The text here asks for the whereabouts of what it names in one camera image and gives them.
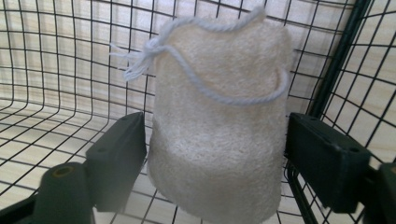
white loofah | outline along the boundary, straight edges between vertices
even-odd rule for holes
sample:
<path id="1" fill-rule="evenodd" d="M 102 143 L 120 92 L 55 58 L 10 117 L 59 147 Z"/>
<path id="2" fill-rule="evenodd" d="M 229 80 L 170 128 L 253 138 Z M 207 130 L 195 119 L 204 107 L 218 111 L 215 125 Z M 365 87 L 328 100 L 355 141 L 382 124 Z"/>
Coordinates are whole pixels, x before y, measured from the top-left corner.
<path id="1" fill-rule="evenodd" d="M 253 13 L 225 32 L 186 22 L 142 52 L 158 56 L 148 175 L 170 201 L 216 224 L 261 223 L 280 201 L 290 38 L 262 9 Z"/>

loofah sponge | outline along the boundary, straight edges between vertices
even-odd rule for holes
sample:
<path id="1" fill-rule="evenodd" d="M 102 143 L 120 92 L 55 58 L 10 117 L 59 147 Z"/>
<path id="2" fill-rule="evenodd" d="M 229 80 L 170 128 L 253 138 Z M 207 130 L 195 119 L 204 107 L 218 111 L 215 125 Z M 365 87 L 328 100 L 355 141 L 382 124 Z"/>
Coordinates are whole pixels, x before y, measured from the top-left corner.
<path id="1" fill-rule="evenodd" d="M 287 128 L 288 32 L 265 21 L 260 7 L 235 24 L 173 21 L 142 53 L 125 76 L 154 62 L 153 185 L 217 224 L 273 215 Z"/>

wire cage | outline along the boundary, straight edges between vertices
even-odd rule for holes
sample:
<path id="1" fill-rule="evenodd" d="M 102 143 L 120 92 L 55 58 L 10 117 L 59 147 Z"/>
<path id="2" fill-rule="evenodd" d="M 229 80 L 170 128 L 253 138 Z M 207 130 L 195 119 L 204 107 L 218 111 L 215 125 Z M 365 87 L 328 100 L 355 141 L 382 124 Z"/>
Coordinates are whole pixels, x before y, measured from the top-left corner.
<path id="1" fill-rule="evenodd" d="M 268 20 L 292 36 L 288 111 L 321 118 L 373 152 L 371 165 L 393 161 L 396 147 L 396 2 L 263 1 Z M 262 0 L 10 1 L 0 4 L 0 209 L 37 192 L 52 166 L 85 161 L 87 149 L 126 115 L 144 111 L 149 142 L 155 98 L 150 70 L 126 83 L 114 43 L 142 49 L 174 18 L 237 20 Z M 265 223 L 360 223 L 324 208 L 295 176 L 298 206 L 285 167 L 282 200 Z M 152 187 L 144 167 L 122 213 L 96 223 L 207 223 Z"/>

white cord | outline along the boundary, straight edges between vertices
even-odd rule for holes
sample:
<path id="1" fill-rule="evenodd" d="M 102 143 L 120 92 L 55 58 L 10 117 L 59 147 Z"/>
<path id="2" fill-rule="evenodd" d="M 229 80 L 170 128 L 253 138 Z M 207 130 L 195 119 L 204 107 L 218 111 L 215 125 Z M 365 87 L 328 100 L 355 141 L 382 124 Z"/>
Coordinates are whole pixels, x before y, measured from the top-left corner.
<path id="1" fill-rule="evenodd" d="M 210 90 L 205 85 L 205 83 L 192 71 L 192 68 L 189 66 L 186 60 L 184 60 L 183 56 L 180 55 L 177 49 L 175 49 L 170 45 L 164 45 L 169 35 L 177 27 L 182 25 L 195 24 L 207 31 L 226 33 L 226 32 L 242 29 L 262 13 L 264 13 L 264 8 L 256 7 L 245 18 L 241 19 L 237 23 L 226 24 L 226 25 L 213 24 L 199 18 L 176 19 L 173 22 L 168 23 L 164 27 L 161 35 L 151 38 L 145 44 L 141 52 L 129 52 L 124 54 L 111 52 L 110 55 L 118 56 L 127 59 L 129 61 L 129 64 L 131 65 L 126 68 L 124 72 L 124 78 L 126 81 L 130 81 L 140 77 L 151 66 L 155 56 L 159 55 L 164 51 L 168 51 L 177 60 L 177 62 L 182 67 L 186 75 L 189 77 L 191 83 L 207 97 L 227 105 L 256 105 L 256 104 L 268 103 L 279 97 L 288 86 L 289 75 L 287 71 L 285 71 L 284 69 L 282 69 L 282 71 L 277 71 L 280 77 L 280 84 L 278 85 L 276 90 L 274 90 L 272 93 L 265 95 L 263 97 L 256 97 L 256 98 L 229 97 L 229 96 L 220 95 L 217 92 Z M 110 44 L 110 46 L 119 49 L 114 44 Z"/>

metal grid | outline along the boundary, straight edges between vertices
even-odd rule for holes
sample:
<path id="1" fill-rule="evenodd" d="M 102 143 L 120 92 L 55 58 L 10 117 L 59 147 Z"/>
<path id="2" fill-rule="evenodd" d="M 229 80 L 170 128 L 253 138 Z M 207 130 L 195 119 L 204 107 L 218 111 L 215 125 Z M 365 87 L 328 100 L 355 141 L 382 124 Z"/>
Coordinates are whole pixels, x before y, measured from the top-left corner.
<path id="1" fill-rule="evenodd" d="M 0 5 L 0 209 L 35 194 L 40 177 L 51 166 L 84 161 L 85 151 L 125 114 L 145 112 L 149 142 L 155 74 L 148 70 L 137 81 L 125 83 L 122 71 L 117 69 L 120 62 L 108 55 L 113 50 L 109 42 L 125 50 L 140 50 L 145 41 L 160 32 L 165 22 L 175 17 L 238 19 L 261 2 L 3 0 Z M 376 125 L 370 130 L 370 137 L 361 143 L 372 150 L 375 150 L 371 146 L 375 137 L 383 135 L 380 127 L 388 125 L 393 129 L 396 123 L 394 115 L 390 114 L 395 111 L 392 103 L 394 77 L 386 79 L 379 73 L 383 68 L 394 68 L 391 58 L 395 56 L 395 29 L 392 25 L 382 27 L 381 24 L 384 20 L 395 19 L 396 6 L 389 0 L 382 11 L 376 11 L 385 2 L 373 1 L 363 18 L 362 29 L 323 113 L 323 120 L 358 141 L 361 136 L 354 135 L 353 127 L 361 124 L 356 121 L 361 114 L 369 114 Z M 287 26 L 292 33 L 294 52 L 289 111 L 307 113 L 315 102 L 353 3 L 348 0 L 264 2 L 269 21 Z M 363 40 L 367 35 L 362 35 L 370 30 L 367 24 L 375 29 L 368 34 L 372 37 L 368 42 Z M 378 32 L 387 29 L 393 38 L 375 42 Z M 355 55 L 360 48 L 366 48 L 366 53 Z M 382 58 L 369 58 L 369 52 L 376 48 L 385 49 L 386 53 Z M 354 64 L 353 60 L 361 60 L 357 69 L 349 67 Z M 378 72 L 362 72 L 366 62 L 375 60 L 382 62 L 374 66 Z M 345 85 L 347 77 L 352 79 Z M 372 82 L 357 103 L 352 96 L 356 96 L 354 86 L 361 77 Z M 371 99 L 373 86 L 378 83 L 385 83 L 393 90 L 391 96 L 381 97 L 388 103 L 380 114 L 365 107 Z M 347 108 L 351 105 L 356 107 L 355 113 Z M 345 113 L 350 119 L 347 128 L 344 126 L 347 119 L 341 119 Z M 390 138 L 385 144 L 396 146 L 393 139 L 396 138 Z M 318 222 L 359 221 L 360 213 L 336 215 L 322 208 L 309 186 L 304 185 L 304 192 Z M 303 223 L 286 178 L 282 182 L 282 195 L 279 210 L 268 223 Z M 97 213 L 96 222 L 205 223 L 177 209 L 158 193 L 150 185 L 145 168 L 135 183 L 125 211 Z"/>

